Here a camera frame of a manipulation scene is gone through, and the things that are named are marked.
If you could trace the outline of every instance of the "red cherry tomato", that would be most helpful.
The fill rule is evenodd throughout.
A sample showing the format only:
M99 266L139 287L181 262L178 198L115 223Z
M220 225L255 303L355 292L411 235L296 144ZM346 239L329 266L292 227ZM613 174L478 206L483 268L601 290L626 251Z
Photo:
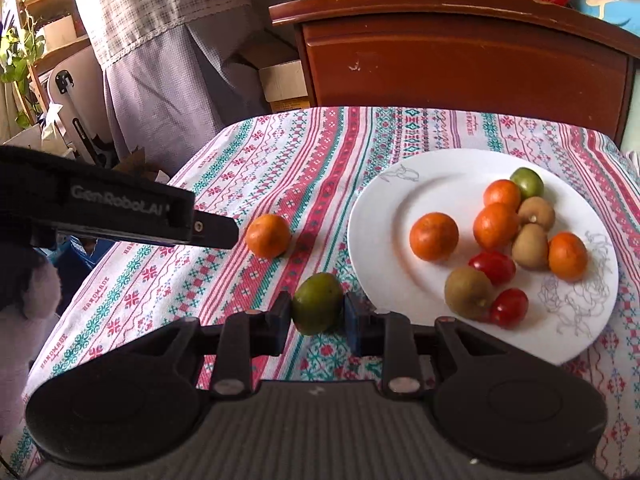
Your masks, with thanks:
M493 286L509 283L516 275L516 264L498 251L480 253L469 260L469 265L484 272Z
M527 315L529 298L519 288L502 291L491 304L491 322L502 328L514 328Z

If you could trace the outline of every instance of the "white plate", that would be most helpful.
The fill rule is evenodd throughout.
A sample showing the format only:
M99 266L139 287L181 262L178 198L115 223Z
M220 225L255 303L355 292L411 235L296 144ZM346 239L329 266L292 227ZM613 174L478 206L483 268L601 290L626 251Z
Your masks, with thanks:
M577 234L590 251L590 269L573 285L550 272L518 269L515 279L503 287L521 288L529 297L527 317L516 329L465 321L553 364L587 348L605 327L618 291L618 263L609 233L595 211L560 178L502 153L422 153L392 165L362 191L349 219L349 255L376 308L400 312L421 325L450 316L444 282L451 269L466 265L480 252L472 225L482 209L482 194L492 181L509 178L523 166L542 177L545 198L556 210L550 235ZM424 262L409 247L412 225L433 211L450 215L460 230L460 243L444 264Z

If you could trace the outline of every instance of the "kiwi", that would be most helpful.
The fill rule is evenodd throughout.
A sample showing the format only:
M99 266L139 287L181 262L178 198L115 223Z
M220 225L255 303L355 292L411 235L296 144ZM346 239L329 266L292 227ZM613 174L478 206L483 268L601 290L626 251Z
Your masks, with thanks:
M473 267L453 269L444 284L444 301L453 313L467 319L486 318L494 288L484 272Z
M511 257L519 266L529 270L548 267L549 245L546 231L538 224L526 224L511 246Z
M547 232L551 231L556 223L556 212L553 206L539 196L527 198L520 204L518 216L522 224L538 224Z

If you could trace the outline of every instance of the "tablecloth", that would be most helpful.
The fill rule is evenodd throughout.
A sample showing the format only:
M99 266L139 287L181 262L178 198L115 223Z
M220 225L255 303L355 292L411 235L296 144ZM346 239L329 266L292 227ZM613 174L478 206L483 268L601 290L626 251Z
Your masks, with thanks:
M33 365L25 398L45 380L182 316L220 323L233 312L267 309L280 290L333 272L362 291L347 248L347 222L360 191L383 168L429 150L509 153L557 174L597 211L616 249L620 288L596 343L566 364L603 395L609 421L594 457L612 478L640 465L640 180L600 133L548 121L416 108L312 108L230 126L172 180L196 208L233 216L241 231L260 214L284 216L294 232L275 260L231 251L118 243L65 312ZM206 386L207 358L199 385ZM254 360L254 377L299 380L380 378L379 359L352 356L335 335L291 328L279 358ZM40 461L22 426L2 455L20 473Z

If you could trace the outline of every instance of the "orange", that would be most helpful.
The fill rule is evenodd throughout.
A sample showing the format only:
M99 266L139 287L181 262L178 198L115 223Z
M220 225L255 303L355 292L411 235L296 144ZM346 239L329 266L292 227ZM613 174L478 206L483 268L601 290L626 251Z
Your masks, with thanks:
M421 260L436 262L455 250L459 238L453 218L444 213L428 213L411 227L409 245Z
M261 258L275 258L289 247L291 232L287 221L278 215L258 216L244 235L247 248Z
M511 207L514 211L520 206L522 197L520 195L520 188L515 185L511 180L496 180L489 184L484 190L482 196L484 205L501 203Z
M486 251L500 250L518 233L520 219L516 211L503 203L489 204L474 221L474 238Z
M589 252L573 233L562 232L549 242L549 268L566 282L580 280L589 265Z

